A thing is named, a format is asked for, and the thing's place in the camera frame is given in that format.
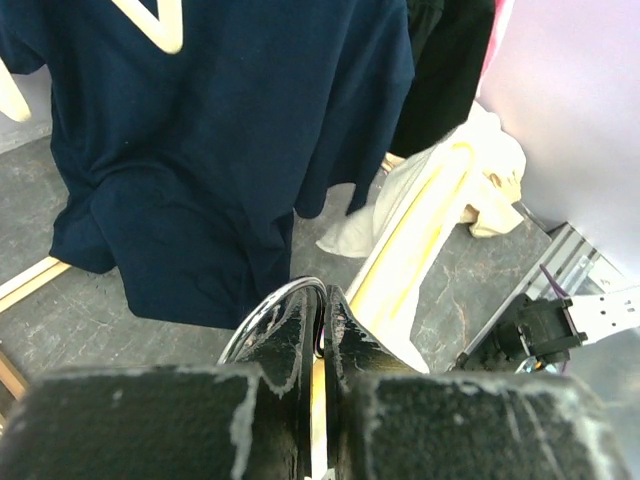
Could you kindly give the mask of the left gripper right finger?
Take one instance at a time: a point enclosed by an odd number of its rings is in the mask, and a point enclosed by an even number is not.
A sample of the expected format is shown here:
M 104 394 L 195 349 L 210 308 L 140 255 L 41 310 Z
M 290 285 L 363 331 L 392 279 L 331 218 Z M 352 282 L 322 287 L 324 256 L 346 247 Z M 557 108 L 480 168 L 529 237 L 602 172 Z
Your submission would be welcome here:
M 327 463 L 339 479 L 627 479 L 600 400 L 552 374 L 423 374 L 325 310 Z

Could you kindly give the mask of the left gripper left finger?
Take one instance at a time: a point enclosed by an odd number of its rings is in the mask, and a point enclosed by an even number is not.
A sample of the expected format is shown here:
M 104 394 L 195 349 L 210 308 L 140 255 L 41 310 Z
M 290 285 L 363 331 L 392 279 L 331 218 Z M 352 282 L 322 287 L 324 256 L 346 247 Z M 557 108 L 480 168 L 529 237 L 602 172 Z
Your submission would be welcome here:
M 302 479 L 316 292 L 272 300 L 219 364 L 59 371 L 13 410 L 5 479 Z

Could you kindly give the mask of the yellow hanger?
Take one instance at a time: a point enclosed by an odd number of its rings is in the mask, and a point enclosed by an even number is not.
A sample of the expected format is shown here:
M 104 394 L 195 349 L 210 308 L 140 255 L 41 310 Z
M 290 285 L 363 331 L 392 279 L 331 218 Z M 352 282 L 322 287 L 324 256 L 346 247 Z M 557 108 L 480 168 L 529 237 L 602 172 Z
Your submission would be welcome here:
M 477 166 L 465 142 L 404 164 L 409 183 L 348 293 L 304 276 L 240 324 L 224 364 L 249 364 L 232 422 L 236 479 L 302 479 L 313 449 L 340 479 L 424 479 L 443 454 L 435 387 L 409 348 L 410 301 L 464 210 Z

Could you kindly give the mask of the white t shirt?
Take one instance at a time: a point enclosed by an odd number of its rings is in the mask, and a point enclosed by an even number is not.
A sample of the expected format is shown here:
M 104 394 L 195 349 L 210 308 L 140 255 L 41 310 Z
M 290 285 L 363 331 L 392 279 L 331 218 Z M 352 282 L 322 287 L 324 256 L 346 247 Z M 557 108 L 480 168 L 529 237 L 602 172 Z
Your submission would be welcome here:
M 429 370 L 410 340 L 419 289 L 453 229 L 467 226 L 459 217 L 473 179 L 482 173 L 514 207 L 525 168 L 522 147 L 499 117 L 473 104 L 465 123 L 435 146 L 393 164 L 377 198 L 318 240 L 327 253 L 363 260 L 345 294 L 349 307 L 415 370 Z

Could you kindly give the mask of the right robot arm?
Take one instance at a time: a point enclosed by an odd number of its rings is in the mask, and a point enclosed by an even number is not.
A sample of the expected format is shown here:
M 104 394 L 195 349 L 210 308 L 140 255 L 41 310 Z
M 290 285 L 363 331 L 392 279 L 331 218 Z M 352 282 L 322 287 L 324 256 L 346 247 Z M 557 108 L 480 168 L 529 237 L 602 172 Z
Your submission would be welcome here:
M 491 332 L 499 358 L 517 373 L 565 364 L 570 351 L 639 326 L 639 288 L 532 300 L 506 312 Z

